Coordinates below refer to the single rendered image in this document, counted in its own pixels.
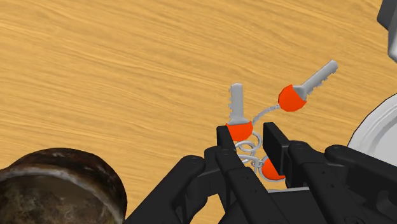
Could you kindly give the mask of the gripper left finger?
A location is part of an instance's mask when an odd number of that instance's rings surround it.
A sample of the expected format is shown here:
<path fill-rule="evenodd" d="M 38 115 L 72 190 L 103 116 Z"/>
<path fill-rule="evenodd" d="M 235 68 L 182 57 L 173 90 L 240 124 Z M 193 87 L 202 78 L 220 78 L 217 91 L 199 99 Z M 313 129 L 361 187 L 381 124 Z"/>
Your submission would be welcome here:
<path fill-rule="evenodd" d="M 127 218 L 125 224 L 190 224 L 208 197 L 225 209 L 218 224 L 289 224 L 254 172 L 235 152 L 229 129 L 216 129 L 217 145 L 204 157 L 183 157 Z"/>

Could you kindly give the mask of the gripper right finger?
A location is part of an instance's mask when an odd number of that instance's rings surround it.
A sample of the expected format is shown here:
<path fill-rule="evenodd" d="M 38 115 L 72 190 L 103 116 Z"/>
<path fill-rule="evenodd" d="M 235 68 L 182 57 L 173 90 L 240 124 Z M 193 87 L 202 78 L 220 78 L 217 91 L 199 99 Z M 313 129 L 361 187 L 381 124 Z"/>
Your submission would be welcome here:
<path fill-rule="evenodd" d="M 396 166 L 339 144 L 321 153 L 273 122 L 263 149 L 288 188 L 309 188 L 328 224 L 397 224 Z"/>

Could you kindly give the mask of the orange-headed keys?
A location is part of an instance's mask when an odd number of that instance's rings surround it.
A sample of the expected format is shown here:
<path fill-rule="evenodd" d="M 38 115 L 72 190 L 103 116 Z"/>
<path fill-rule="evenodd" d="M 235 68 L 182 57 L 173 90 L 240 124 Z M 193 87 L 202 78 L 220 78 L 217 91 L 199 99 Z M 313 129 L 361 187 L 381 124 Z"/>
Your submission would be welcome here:
<path fill-rule="evenodd" d="M 278 96 L 277 104 L 264 109 L 252 120 L 244 117 L 243 85 L 241 83 L 231 84 L 229 88 L 230 120 L 226 123 L 226 126 L 235 142 L 235 147 L 245 152 L 245 154 L 239 155 L 242 163 L 249 162 L 253 166 L 254 172 L 258 172 L 267 181 L 279 182 L 284 180 L 285 176 L 276 171 L 274 163 L 270 161 L 267 155 L 263 158 L 256 156 L 257 150 L 263 146 L 263 136 L 255 132 L 253 128 L 263 115 L 271 111 L 282 109 L 286 112 L 295 112 L 302 109 L 307 103 L 307 96 L 316 87 L 321 86 L 322 82 L 327 80 L 337 69 L 337 62 L 331 60 L 301 85 L 284 87 Z"/>

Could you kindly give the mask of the white plate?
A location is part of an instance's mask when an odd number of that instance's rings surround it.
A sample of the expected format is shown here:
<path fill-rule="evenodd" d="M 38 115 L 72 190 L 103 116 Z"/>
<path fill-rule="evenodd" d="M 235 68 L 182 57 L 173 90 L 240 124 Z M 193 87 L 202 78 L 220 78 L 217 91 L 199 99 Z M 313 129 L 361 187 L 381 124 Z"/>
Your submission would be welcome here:
<path fill-rule="evenodd" d="M 397 94 L 394 94 L 360 123 L 348 147 L 397 165 Z"/>

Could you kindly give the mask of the rusty brown bowl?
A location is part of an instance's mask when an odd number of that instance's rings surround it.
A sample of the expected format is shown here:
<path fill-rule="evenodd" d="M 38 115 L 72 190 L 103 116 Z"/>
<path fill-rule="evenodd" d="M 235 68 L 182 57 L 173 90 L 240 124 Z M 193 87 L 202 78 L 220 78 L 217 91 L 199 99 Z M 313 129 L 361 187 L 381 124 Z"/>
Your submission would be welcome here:
<path fill-rule="evenodd" d="M 93 153 L 48 148 L 0 169 L 0 224 L 125 224 L 127 195 Z"/>

